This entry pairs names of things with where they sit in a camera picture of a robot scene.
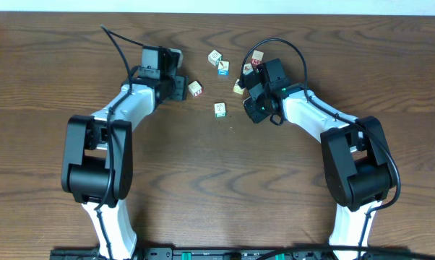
black cable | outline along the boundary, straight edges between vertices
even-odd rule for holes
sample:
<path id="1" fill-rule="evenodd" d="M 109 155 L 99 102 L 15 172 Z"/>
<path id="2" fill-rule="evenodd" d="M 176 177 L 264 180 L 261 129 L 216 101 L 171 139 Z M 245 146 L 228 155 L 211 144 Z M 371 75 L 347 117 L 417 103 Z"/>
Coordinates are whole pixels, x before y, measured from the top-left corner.
<path id="1" fill-rule="evenodd" d="M 111 251 L 111 244 L 110 244 L 110 241 L 108 239 L 108 234 L 107 234 L 107 230 L 105 229 L 105 224 L 103 224 L 102 212 L 100 209 L 97 209 L 96 211 L 97 211 L 97 218 L 99 219 L 99 223 L 100 223 L 100 229 L 102 230 L 103 238 L 105 238 L 105 243 L 107 244 L 108 257 L 110 259 L 113 259 L 113 253 Z"/>
<path id="2" fill-rule="evenodd" d="M 138 44 L 138 45 L 141 45 L 141 46 L 143 46 L 143 45 L 141 43 L 134 42 L 133 40 L 129 40 L 129 39 L 123 37 L 123 36 L 117 35 L 114 32 L 111 32 L 110 30 L 108 30 L 103 25 L 100 25 L 100 27 L 107 34 L 107 36 L 110 38 L 111 42 L 115 45 L 116 49 L 118 50 L 119 55 L 123 59 L 124 66 L 126 67 L 126 71 L 127 71 L 127 74 L 128 74 L 128 82 L 129 82 L 129 89 L 126 92 L 126 94 L 124 94 L 123 97 L 121 97 L 119 100 L 117 100 L 108 109 L 106 127 L 107 127 L 107 137 L 108 137 L 108 160 L 109 160 L 110 166 L 109 166 L 109 171 L 108 171 L 108 180 L 107 180 L 107 187 L 106 187 L 105 193 L 103 194 L 103 197 L 100 200 L 99 205 L 96 208 L 94 208 L 94 210 L 97 212 L 97 218 L 99 219 L 100 229 L 102 230 L 103 238 L 105 239 L 105 243 L 107 244 L 107 250 L 108 250 L 109 259 L 111 260 L 111 259 L 113 259 L 113 254 L 112 254 L 112 251 L 111 251 L 111 243 L 110 243 L 110 240 L 108 238 L 107 230 L 105 229 L 105 225 L 103 223 L 102 212 L 101 212 L 100 208 L 105 204 L 105 201 L 107 200 L 108 195 L 111 192 L 112 183 L 113 183 L 114 174 L 115 174 L 114 173 L 114 155 L 113 155 L 113 140 L 112 140 L 112 129 L 111 129 L 111 116 L 114 114 L 114 111 L 119 106 L 119 104 L 121 104 L 127 97 L 129 97 L 131 95 L 131 93 L 132 93 L 132 75 L 133 75 L 133 72 L 131 72 L 130 69 L 129 69 L 129 64 L 128 64 L 128 61 L 126 60 L 126 57 L 125 57 L 123 51 L 121 50 L 121 48 L 119 47 L 118 43 L 116 43 L 115 39 L 113 39 L 113 37 L 111 35 L 113 34 L 116 37 L 119 37 L 119 38 L 121 38 L 123 40 L 129 41 L 130 43 Z"/>
<path id="3" fill-rule="evenodd" d="M 241 65 L 241 70 L 240 70 L 240 80 L 239 80 L 239 84 L 241 84 L 240 86 L 244 86 L 244 66 L 246 64 L 246 60 L 248 59 L 249 55 L 256 50 L 256 48 L 258 48 L 260 45 L 268 43 L 270 41 L 278 41 L 284 44 L 287 44 L 288 46 L 290 46 L 291 48 L 295 49 L 295 51 L 298 53 L 299 58 L 301 58 L 301 61 L 303 62 L 303 66 L 304 66 L 304 85 L 307 86 L 307 65 L 306 65 L 306 61 L 304 60 L 304 56 L 303 54 L 298 50 L 298 48 L 296 46 L 294 46 L 292 43 L 283 40 L 283 39 L 279 39 L 279 38 L 269 38 L 266 40 L 262 40 L 259 43 L 257 43 L 253 48 L 251 48 L 251 50 L 249 50 L 249 52 L 246 54 L 245 58 L 244 58 L 244 62 Z"/>
<path id="4" fill-rule="evenodd" d="M 244 66 L 245 66 L 247 58 L 249 57 L 251 52 L 253 52 L 258 46 L 260 46 L 260 45 L 262 45 L 264 43 L 270 42 L 270 41 L 279 41 L 279 42 L 282 42 L 282 43 L 285 43 L 285 44 L 289 45 L 291 48 L 293 48 L 296 51 L 296 53 L 301 58 L 301 61 L 303 62 L 303 68 L 304 68 L 304 86 L 303 86 L 303 90 L 304 90 L 304 96 L 306 97 L 306 100 L 308 102 L 311 102 L 312 105 L 314 105 L 316 108 L 318 108 L 321 111 L 325 112 L 327 115 L 333 117 L 334 119 L 340 120 L 340 121 L 345 122 L 347 124 L 350 124 L 351 126 L 357 128 L 357 130 L 362 131 L 366 136 L 369 137 L 371 142 L 375 142 L 378 145 L 378 147 L 380 148 L 380 150 L 386 155 L 386 158 L 387 158 L 388 162 L 390 163 L 391 168 L 392 168 L 392 170 L 393 170 L 393 172 L 395 174 L 395 178 L 396 178 L 396 192 L 395 192 L 394 197 L 391 199 L 391 201 L 389 201 L 386 204 L 380 205 L 378 207 L 373 207 L 373 208 L 370 208 L 369 210 L 367 210 L 365 223 L 363 224 L 361 238 L 359 240 L 359 245 L 361 246 L 362 242 L 363 242 L 363 239 L 365 237 L 365 232 L 366 232 L 366 229 L 367 229 L 367 225 L 369 223 L 369 218 L 371 218 L 371 213 L 375 212 L 377 210 L 380 210 L 380 209 L 386 209 L 386 208 L 392 206 L 394 203 L 396 203 L 396 201 L 399 199 L 401 183 L 400 183 L 400 174 L 399 174 L 399 170 L 397 169 L 396 162 L 392 159 L 392 156 L 389 153 L 388 149 L 386 149 L 386 147 L 379 141 L 379 139 L 374 134 L 372 134 L 370 131 L 368 131 L 367 129 L 365 129 L 362 126 L 359 126 L 356 122 L 352 122 L 352 121 L 349 121 L 348 119 L 340 117 L 340 115 L 338 113 L 332 113 L 332 112 L 330 112 L 329 110 L 327 110 L 326 108 L 323 108 L 321 105 L 317 104 L 315 101 L 312 100 L 312 96 L 309 96 L 308 92 L 307 92 L 307 90 L 309 89 L 309 86 L 308 86 L 307 65 L 306 65 L 306 61 L 304 59 L 304 56 L 298 50 L 298 48 L 296 46 L 294 46 L 292 43 L 290 43 L 290 42 L 288 42 L 286 40 L 279 39 L 279 38 L 269 38 L 269 39 L 266 39 L 266 40 L 262 40 L 261 42 L 257 43 L 253 48 L 251 48 L 251 50 L 246 54 L 244 62 L 241 65 L 241 71 L 240 71 L 241 86 L 244 85 L 244 82 L 243 82 L 243 79 L 244 79 Z M 360 259 L 360 256 L 361 256 L 361 252 L 358 251 L 358 259 Z"/>
<path id="5" fill-rule="evenodd" d="M 260 256 L 257 260 L 266 260 L 271 257 L 280 254 L 292 254 L 293 252 L 303 252 L 303 251 L 322 251 L 322 252 L 332 252 L 332 251 L 366 251 L 370 254 L 381 254 L 384 256 L 401 256 L 408 257 L 409 259 L 424 259 L 424 260 L 435 260 L 435 256 L 430 256 L 423 253 L 412 253 L 408 251 L 401 251 L 392 248 L 377 248 L 377 247 L 360 247 L 360 246 L 331 246 L 331 245 L 299 245 L 290 248 L 283 248 L 266 253 Z"/>
<path id="6" fill-rule="evenodd" d="M 128 39 L 128 38 L 126 38 L 126 37 L 124 37 L 124 36 L 121 36 L 121 35 L 119 35 L 119 34 L 117 34 L 117 33 L 112 32 L 112 31 L 110 31 L 110 30 L 108 30 L 108 29 L 107 29 L 107 31 L 108 31 L 111 35 L 116 36 L 116 37 L 118 37 L 118 38 L 120 38 L 120 39 L 122 39 L 122 40 L 125 40 L 126 42 L 133 43 L 133 44 L 135 44 L 135 45 L 139 45 L 139 46 L 144 47 L 144 44 L 143 44 L 143 43 L 139 43 L 139 42 L 137 42 L 137 41 L 135 41 L 135 40 Z"/>

